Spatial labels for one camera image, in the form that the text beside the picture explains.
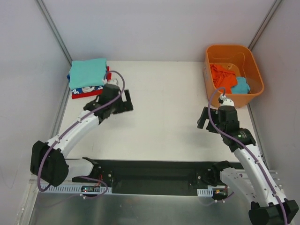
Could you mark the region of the teal t shirt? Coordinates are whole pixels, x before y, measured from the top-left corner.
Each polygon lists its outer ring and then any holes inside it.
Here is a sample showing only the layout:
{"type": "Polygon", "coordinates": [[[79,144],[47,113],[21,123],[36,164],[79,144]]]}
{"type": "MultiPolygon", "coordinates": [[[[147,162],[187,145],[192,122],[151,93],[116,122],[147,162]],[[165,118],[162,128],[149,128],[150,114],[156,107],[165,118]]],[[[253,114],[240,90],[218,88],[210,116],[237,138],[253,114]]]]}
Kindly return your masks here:
{"type": "Polygon", "coordinates": [[[72,61],[69,71],[71,90],[91,86],[103,86],[106,74],[106,59],[72,61]]]}

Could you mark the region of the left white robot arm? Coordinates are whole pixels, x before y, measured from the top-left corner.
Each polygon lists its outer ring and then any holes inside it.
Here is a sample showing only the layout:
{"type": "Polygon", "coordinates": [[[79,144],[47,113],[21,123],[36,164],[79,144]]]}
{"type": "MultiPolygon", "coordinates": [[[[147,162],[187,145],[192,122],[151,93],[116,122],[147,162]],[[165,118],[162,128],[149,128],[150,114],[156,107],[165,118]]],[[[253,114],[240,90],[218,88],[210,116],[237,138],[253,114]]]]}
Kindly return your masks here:
{"type": "Polygon", "coordinates": [[[67,179],[83,176],[88,182],[95,182],[100,174],[99,164],[88,157],[66,159],[71,150],[105,119],[112,114],[133,110],[129,90],[115,84],[106,84],[94,100],[88,102],[80,115],[65,131],[46,142],[37,141],[32,147],[30,171],[57,187],[67,179]]]}

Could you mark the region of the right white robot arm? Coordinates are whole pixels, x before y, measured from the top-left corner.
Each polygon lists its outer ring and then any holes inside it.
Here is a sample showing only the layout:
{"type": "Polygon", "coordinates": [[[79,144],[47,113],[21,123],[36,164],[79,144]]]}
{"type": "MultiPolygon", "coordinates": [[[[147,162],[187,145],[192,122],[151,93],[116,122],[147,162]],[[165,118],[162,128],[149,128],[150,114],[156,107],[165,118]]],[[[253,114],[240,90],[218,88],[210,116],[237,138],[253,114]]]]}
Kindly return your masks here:
{"type": "Polygon", "coordinates": [[[249,182],[228,161],[213,164],[201,175],[201,181],[210,186],[225,184],[244,199],[250,205],[248,216],[253,225],[290,224],[299,211],[298,204],[287,199],[275,183],[251,132],[240,127],[234,102],[226,97],[219,101],[218,109],[203,108],[197,127],[203,129],[205,121],[209,121],[206,129],[221,135],[223,143],[245,170],[249,182]]]}

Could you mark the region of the blue graphic folded t shirt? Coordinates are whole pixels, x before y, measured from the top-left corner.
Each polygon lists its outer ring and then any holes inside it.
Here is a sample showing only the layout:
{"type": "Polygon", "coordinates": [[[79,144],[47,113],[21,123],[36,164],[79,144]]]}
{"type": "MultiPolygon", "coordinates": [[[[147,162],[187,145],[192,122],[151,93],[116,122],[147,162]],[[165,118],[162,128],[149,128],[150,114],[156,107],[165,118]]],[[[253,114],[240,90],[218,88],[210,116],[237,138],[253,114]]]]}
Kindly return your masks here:
{"type": "Polygon", "coordinates": [[[101,90],[103,88],[104,85],[104,77],[103,76],[99,76],[98,77],[100,79],[100,85],[98,86],[88,86],[88,87],[80,87],[80,88],[76,88],[76,89],[72,89],[72,93],[73,94],[83,94],[83,93],[90,93],[93,91],[98,91],[101,90]]]}

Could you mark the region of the red folded t shirt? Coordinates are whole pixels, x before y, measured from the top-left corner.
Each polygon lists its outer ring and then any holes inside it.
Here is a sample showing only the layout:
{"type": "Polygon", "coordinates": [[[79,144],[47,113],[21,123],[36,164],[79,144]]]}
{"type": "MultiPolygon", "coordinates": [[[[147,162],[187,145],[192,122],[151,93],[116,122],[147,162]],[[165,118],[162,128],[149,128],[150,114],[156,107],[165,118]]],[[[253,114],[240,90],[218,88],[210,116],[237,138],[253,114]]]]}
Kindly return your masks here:
{"type": "MultiPolygon", "coordinates": [[[[111,78],[112,78],[112,73],[108,73],[107,76],[105,77],[104,83],[111,80],[111,78]]],[[[83,94],[73,94],[72,93],[71,97],[72,97],[72,99],[85,98],[85,97],[100,95],[102,92],[103,92],[103,89],[98,90],[98,91],[93,91],[93,92],[90,92],[90,93],[83,93],[83,94]]]]}

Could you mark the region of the blue t shirt in bin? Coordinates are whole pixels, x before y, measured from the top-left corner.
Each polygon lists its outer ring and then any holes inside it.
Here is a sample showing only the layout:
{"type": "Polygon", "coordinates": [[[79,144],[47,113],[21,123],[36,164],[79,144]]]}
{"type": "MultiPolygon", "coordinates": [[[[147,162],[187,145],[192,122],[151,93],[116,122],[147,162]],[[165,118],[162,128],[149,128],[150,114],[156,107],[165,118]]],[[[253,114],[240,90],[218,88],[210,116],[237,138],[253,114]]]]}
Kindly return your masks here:
{"type": "Polygon", "coordinates": [[[245,77],[237,77],[237,85],[231,88],[232,94],[248,94],[250,92],[250,86],[247,83],[245,77]]]}

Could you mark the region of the orange t shirt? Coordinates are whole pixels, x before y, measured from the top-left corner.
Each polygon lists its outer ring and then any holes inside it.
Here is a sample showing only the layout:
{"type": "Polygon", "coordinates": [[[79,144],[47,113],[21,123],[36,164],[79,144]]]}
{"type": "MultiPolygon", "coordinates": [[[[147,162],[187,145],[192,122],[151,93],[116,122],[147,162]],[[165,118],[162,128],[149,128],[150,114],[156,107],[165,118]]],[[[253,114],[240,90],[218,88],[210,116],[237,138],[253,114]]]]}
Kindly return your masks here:
{"type": "Polygon", "coordinates": [[[231,88],[237,85],[236,73],[215,63],[210,64],[210,71],[215,88],[223,87],[227,94],[232,94],[231,88]]]}

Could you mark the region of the orange plastic bin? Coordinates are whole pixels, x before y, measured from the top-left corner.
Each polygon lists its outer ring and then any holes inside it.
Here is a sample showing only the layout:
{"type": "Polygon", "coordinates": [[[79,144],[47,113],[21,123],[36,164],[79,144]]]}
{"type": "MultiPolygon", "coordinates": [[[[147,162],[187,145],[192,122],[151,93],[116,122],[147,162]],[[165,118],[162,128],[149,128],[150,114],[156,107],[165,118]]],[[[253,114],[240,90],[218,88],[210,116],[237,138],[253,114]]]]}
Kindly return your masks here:
{"type": "Polygon", "coordinates": [[[207,98],[221,87],[236,107],[246,106],[264,91],[252,52],[243,45],[211,45],[205,52],[203,77],[207,98]]]}

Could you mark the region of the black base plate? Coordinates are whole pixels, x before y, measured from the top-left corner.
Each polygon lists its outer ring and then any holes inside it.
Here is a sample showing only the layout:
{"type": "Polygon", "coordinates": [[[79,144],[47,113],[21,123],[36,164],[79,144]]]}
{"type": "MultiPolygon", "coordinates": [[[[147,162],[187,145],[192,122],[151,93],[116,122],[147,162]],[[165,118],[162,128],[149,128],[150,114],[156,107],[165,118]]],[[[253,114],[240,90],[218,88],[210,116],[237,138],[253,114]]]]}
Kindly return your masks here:
{"type": "Polygon", "coordinates": [[[96,160],[90,178],[100,178],[114,194],[196,196],[197,190],[215,183],[214,169],[229,165],[242,169],[241,163],[96,160]]]}

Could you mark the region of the aluminium frame rail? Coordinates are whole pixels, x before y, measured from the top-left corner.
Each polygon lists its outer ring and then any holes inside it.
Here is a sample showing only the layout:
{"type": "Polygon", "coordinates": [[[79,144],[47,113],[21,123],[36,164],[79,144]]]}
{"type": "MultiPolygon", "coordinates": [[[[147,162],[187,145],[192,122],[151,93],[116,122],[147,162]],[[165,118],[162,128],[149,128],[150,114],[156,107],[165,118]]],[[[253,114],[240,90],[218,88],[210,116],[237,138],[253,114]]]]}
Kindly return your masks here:
{"type": "Polygon", "coordinates": [[[276,185],[281,189],[283,186],[282,186],[282,182],[281,182],[279,173],[274,170],[269,170],[269,173],[270,173],[271,177],[273,178],[274,182],[276,183],[276,185]]]}

